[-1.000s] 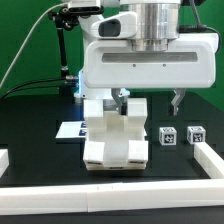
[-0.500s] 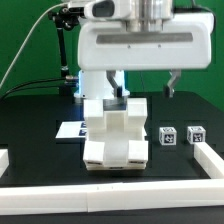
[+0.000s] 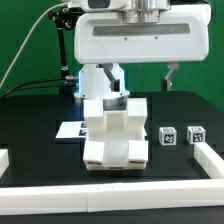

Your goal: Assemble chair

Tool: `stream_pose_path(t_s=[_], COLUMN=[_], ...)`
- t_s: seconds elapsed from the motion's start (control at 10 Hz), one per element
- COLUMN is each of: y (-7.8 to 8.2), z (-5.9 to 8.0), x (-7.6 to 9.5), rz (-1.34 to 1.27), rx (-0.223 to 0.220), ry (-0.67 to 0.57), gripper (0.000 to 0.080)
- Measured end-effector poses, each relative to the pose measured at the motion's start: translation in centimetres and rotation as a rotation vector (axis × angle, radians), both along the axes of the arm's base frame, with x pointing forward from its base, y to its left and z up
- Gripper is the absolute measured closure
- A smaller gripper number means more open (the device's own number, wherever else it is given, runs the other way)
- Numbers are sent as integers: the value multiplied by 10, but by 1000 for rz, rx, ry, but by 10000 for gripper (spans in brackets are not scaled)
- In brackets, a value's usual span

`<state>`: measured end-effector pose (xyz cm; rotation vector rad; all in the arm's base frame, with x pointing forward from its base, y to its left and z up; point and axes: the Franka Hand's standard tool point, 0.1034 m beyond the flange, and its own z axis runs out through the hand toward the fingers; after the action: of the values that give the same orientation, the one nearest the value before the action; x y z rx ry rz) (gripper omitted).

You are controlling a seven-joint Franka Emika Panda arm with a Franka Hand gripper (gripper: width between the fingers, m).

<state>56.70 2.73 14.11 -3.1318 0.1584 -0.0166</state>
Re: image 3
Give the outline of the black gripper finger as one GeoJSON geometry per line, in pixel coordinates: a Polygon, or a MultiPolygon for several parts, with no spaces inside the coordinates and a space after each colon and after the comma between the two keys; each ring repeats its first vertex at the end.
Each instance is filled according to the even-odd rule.
{"type": "Polygon", "coordinates": [[[113,65],[112,64],[103,64],[103,70],[107,78],[111,82],[111,91],[119,92],[120,91],[120,80],[116,79],[112,74],[113,65]]]}
{"type": "Polygon", "coordinates": [[[165,78],[161,80],[161,90],[162,91],[170,91],[172,88],[172,80],[175,77],[177,71],[179,70],[178,62],[169,62],[168,63],[168,73],[165,78]]]}

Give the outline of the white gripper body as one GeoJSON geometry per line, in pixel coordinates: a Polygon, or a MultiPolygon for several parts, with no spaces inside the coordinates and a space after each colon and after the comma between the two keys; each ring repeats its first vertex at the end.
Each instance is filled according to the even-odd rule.
{"type": "Polygon", "coordinates": [[[126,24],[120,12],[86,13],[76,24],[81,64],[202,61],[209,52],[208,4],[174,5],[156,23],[126,24]]]}

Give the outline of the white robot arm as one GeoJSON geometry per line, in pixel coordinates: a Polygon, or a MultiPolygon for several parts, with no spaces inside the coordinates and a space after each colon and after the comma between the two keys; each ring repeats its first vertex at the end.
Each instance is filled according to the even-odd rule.
{"type": "Polygon", "coordinates": [[[202,61],[209,52],[212,6],[205,0],[64,0],[81,9],[75,27],[78,100],[119,102],[125,89],[122,63],[168,64],[171,80],[185,61],[202,61]]]}

